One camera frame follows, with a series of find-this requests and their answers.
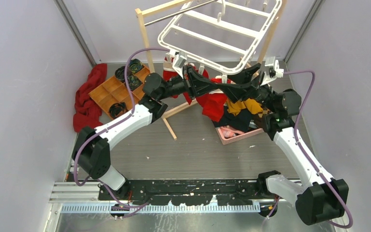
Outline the rolled black orange sock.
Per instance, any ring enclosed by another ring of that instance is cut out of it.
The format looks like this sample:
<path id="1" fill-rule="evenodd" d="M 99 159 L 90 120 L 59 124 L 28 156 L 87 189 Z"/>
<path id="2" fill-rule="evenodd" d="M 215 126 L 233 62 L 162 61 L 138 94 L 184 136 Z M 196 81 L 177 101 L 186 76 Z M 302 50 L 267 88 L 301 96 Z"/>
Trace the rolled black orange sock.
<path id="1" fill-rule="evenodd" d="M 109 116 L 112 119 L 116 119 L 128 111 L 125 102 L 116 102 L 112 104 L 108 110 Z"/>

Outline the rolled teal sock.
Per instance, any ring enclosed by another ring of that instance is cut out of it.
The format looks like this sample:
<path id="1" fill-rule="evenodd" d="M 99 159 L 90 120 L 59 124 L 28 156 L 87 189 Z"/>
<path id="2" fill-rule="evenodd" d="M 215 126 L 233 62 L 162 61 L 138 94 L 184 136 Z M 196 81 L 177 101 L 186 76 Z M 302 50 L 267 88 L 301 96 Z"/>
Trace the rolled teal sock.
<path id="1" fill-rule="evenodd" d="M 144 67 L 143 63 L 137 58 L 132 59 L 129 62 L 129 66 L 128 66 L 130 72 L 133 73 L 133 74 L 138 73 L 140 70 L 143 69 L 143 67 Z"/>

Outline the rolled dark green sock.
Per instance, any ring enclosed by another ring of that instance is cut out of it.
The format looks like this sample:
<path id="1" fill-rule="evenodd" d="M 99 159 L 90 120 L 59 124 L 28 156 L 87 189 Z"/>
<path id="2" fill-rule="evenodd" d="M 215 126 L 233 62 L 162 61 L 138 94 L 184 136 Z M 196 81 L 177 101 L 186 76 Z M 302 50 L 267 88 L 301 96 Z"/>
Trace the rolled dark green sock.
<path id="1" fill-rule="evenodd" d="M 134 91 L 135 89 L 140 87 L 142 84 L 143 84 L 142 81 L 138 77 L 134 75 L 128 76 L 128 85 L 131 91 Z"/>

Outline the pink sock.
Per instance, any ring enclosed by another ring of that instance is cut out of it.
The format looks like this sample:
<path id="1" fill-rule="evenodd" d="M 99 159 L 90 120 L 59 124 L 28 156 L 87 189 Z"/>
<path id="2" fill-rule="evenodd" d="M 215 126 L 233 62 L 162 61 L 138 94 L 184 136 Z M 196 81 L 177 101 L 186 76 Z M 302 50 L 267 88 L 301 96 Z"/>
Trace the pink sock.
<path id="1" fill-rule="evenodd" d="M 219 128 L 220 134 L 225 139 L 230 139 L 239 135 L 243 135 L 244 132 L 237 130 L 235 128 L 229 127 L 229 126 L 222 126 Z"/>

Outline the wooden compartment tray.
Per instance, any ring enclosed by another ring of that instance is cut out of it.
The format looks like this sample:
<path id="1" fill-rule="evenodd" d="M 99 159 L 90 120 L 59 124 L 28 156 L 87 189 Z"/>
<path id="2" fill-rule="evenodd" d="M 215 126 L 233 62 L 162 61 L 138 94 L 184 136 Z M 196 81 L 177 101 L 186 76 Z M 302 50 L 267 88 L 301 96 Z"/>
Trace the wooden compartment tray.
<path id="1" fill-rule="evenodd" d="M 150 70 L 147 66 L 143 66 L 141 70 L 134 74 L 134 76 L 136 76 L 142 82 L 139 87 L 132 91 L 134 104 L 137 104 L 138 101 L 144 96 L 144 81 L 149 74 Z M 133 107 L 126 85 L 118 80 L 115 75 L 92 90 L 89 93 L 89 96 L 110 119 L 114 119 L 109 114 L 109 109 L 113 104 L 124 102 L 128 110 L 131 110 Z"/>

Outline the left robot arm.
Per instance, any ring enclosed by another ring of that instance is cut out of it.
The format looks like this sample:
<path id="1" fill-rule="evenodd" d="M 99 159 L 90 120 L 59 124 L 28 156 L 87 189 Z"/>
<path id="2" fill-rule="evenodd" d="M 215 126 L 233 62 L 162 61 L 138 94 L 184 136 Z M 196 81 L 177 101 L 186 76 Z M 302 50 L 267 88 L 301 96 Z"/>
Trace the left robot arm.
<path id="1" fill-rule="evenodd" d="M 190 64 L 183 67 L 182 74 L 170 80 L 165 80 L 155 72 L 150 73 L 144 80 L 144 96 L 132 109 L 108 124 L 82 128 L 71 157 L 75 163 L 75 183 L 79 186 L 86 183 L 85 180 L 80 182 L 77 177 L 77 167 L 81 167 L 90 178 L 98 180 L 106 190 L 110 190 L 117 200 L 125 199 L 129 193 L 125 184 L 127 179 L 111 164 L 111 150 L 130 134 L 162 117 L 167 110 L 162 99 L 183 93 L 190 97 L 203 95 L 203 92 L 197 91 L 197 87 L 192 86 L 197 81 L 210 93 L 218 89 L 219 84 L 228 83 L 228 78 L 223 74 L 213 80 L 207 79 Z"/>

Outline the red cloth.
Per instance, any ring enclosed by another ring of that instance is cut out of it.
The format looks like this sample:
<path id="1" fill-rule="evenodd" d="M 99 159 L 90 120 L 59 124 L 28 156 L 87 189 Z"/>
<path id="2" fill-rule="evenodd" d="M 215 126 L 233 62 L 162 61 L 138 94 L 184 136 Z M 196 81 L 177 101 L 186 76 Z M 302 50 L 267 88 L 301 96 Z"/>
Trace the red cloth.
<path id="1" fill-rule="evenodd" d="M 80 132 L 85 127 L 95 128 L 101 126 L 101 108 L 91 99 L 89 93 L 97 88 L 106 80 L 107 64 L 101 63 L 93 67 L 75 94 L 74 108 L 76 113 L 73 115 L 72 125 L 75 132 Z"/>

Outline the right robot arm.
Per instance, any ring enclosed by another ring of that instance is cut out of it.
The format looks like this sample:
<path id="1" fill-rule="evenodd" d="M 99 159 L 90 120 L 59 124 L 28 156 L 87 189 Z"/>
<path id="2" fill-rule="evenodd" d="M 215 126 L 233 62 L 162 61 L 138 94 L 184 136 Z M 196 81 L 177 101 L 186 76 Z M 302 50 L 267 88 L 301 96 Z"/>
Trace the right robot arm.
<path id="1" fill-rule="evenodd" d="M 294 183 L 273 172 L 263 173 L 258 177 L 257 194 L 265 199 L 273 194 L 285 199 L 295 207 L 306 225 L 333 224 L 334 219 L 347 216 L 348 223 L 344 228 L 350 228 L 353 217 L 346 204 L 348 184 L 343 179 L 336 179 L 323 167 L 303 142 L 298 129 L 307 98 L 293 89 L 280 93 L 272 89 L 271 82 L 282 78 L 284 69 L 272 65 L 257 77 L 250 77 L 259 69 L 260 65 L 245 69 L 241 72 L 242 82 L 221 82 L 217 88 L 231 100 L 253 99 L 270 110 L 263 120 L 263 130 L 284 152 L 300 182 Z"/>

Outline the white plastic clip hanger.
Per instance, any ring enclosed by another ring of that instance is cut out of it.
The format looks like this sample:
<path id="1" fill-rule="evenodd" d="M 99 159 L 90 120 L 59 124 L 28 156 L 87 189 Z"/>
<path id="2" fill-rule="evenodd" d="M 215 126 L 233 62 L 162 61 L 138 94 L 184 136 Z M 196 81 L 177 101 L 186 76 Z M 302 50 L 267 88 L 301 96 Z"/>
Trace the white plastic clip hanger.
<path id="1" fill-rule="evenodd" d="M 157 37 L 160 46 L 221 74 L 238 74 L 261 50 L 283 0 L 191 0 Z"/>

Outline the wooden drying rack frame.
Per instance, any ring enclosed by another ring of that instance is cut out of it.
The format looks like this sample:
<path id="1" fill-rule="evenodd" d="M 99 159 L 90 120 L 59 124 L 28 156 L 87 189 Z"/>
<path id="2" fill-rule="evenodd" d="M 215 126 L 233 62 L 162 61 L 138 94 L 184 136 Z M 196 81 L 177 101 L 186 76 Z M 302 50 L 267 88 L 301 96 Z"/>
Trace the wooden drying rack frame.
<path id="1" fill-rule="evenodd" d="M 192 1 L 190 0 L 172 0 L 167 3 L 143 11 L 140 9 L 136 9 L 139 27 L 142 32 L 143 42 L 147 48 L 149 47 L 149 41 L 146 27 L 157 22 L 166 20 L 168 18 L 171 19 L 170 23 L 164 28 L 164 30 L 159 34 L 157 38 L 159 45 L 161 45 L 163 48 L 168 49 L 168 53 L 166 54 L 166 58 L 163 62 L 164 72 L 171 72 L 173 75 L 180 75 L 182 67 L 186 63 L 186 59 L 191 58 L 200 64 L 198 69 L 199 74 L 203 74 L 205 67 L 210 67 L 218 72 L 221 72 L 220 76 L 221 80 L 223 83 L 225 83 L 233 75 L 236 76 L 242 74 L 243 71 L 245 71 L 248 68 L 249 58 L 256 52 L 257 46 L 259 45 L 260 41 L 264 39 L 265 43 L 261 50 L 260 56 L 257 60 L 258 64 L 262 63 L 267 52 L 267 49 L 269 47 L 269 44 L 271 42 L 271 39 L 276 30 L 276 27 L 279 23 L 279 18 L 285 9 L 285 1 L 283 0 L 275 1 L 275 5 L 269 13 L 265 12 L 265 10 L 260 11 L 252 9 L 247 6 L 238 5 L 227 0 L 218 1 L 218 4 L 221 5 L 221 11 L 218 13 L 216 18 L 213 18 L 206 14 L 198 13 L 196 11 L 197 8 L 208 5 L 210 3 L 211 1 L 208 0 L 206 2 L 193 6 Z M 226 8 L 228 7 L 244 11 L 252 15 L 264 17 L 266 18 L 266 21 L 264 22 L 263 26 L 259 31 L 244 28 L 236 24 L 223 21 L 222 17 L 225 15 Z M 248 36 L 250 38 L 253 38 L 253 42 L 249 46 L 249 48 L 242 50 L 230 44 L 223 43 L 213 38 L 204 36 L 200 33 L 190 31 L 188 29 L 180 27 L 177 24 L 178 20 L 180 20 L 181 17 L 184 15 L 199 20 L 203 23 L 212 25 L 216 28 Z M 222 49 L 239 54 L 241 55 L 240 62 L 235 68 L 226 68 L 225 66 L 222 66 L 219 63 L 210 61 L 206 58 L 203 58 L 189 51 L 186 51 L 184 49 L 175 47 L 171 44 L 164 42 L 164 38 L 172 29 L 184 33 L 187 36 L 199 39 L 201 41 L 215 45 Z"/>

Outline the pink plastic basket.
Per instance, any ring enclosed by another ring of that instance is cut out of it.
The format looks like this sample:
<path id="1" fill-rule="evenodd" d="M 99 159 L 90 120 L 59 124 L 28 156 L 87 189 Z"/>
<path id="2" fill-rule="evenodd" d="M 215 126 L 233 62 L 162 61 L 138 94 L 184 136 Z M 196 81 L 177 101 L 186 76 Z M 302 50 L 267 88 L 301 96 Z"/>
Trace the pink plastic basket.
<path id="1" fill-rule="evenodd" d="M 228 145 L 228 144 L 231 144 L 233 142 L 236 142 L 236 141 L 240 141 L 242 139 L 245 139 L 245 138 L 249 138 L 249 137 L 252 137 L 252 136 L 255 136 L 255 135 L 258 135 L 258 134 L 261 134 L 263 133 L 263 129 L 255 129 L 255 130 L 252 130 L 252 131 L 249 131 L 247 133 L 243 133 L 243 134 L 240 134 L 240 135 L 236 135 L 234 137 L 229 137 L 229 138 L 226 138 L 221 129 L 220 128 L 216 128 L 216 132 L 220 138 L 220 141 L 223 145 Z"/>

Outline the red santa sock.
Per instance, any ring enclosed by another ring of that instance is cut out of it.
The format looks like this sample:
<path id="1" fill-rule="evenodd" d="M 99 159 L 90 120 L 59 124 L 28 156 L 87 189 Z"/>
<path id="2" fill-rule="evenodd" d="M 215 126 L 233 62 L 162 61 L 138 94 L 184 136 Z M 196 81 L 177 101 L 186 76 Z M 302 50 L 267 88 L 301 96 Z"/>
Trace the red santa sock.
<path id="1" fill-rule="evenodd" d="M 228 98 L 224 93 L 210 94 L 210 98 L 210 105 L 202 108 L 202 115 L 207 116 L 211 121 L 219 122 Z"/>
<path id="2" fill-rule="evenodd" d="M 162 77 L 165 81 L 170 81 L 173 77 L 177 76 L 177 72 L 173 69 L 174 56 L 166 54 L 163 61 L 163 73 Z"/>
<path id="3" fill-rule="evenodd" d="M 207 79 L 209 78 L 209 74 L 208 74 L 206 69 L 203 70 L 202 76 L 204 78 L 207 78 Z M 186 102 L 190 105 L 193 100 L 190 98 L 189 94 L 187 92 L 185 92 L 185 93 L 183 93 L 183 96 L 184 96 Z"/>
<path id="4" fill-rule="evenodd" d="M 210 105 L 210 94 L 207 93 L 207 94 L 204 94 L 202 96 L 199 96 L 199 97 L 196 97 L 196 101 L 197 103 L 202 107 L 206 107 L 206 106 L 209 106 Z"/>

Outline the mustard yellow sock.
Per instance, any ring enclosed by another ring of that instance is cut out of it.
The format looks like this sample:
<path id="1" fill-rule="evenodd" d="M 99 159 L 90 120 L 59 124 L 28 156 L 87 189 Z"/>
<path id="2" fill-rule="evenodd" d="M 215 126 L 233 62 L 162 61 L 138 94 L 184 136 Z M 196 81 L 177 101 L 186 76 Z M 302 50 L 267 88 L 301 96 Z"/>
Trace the mustard yellow sock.
<path id="1" fill-rule="evenodd" d="M 253 99 L 237 101 L 236 103 L 233 103 L 227 99 L 226 104 L 228 107 L 228 112 L 234 116 L 237 116 L 243 109 L 247 109 L 252 115 L 263 112 L 261 105 Z"/>

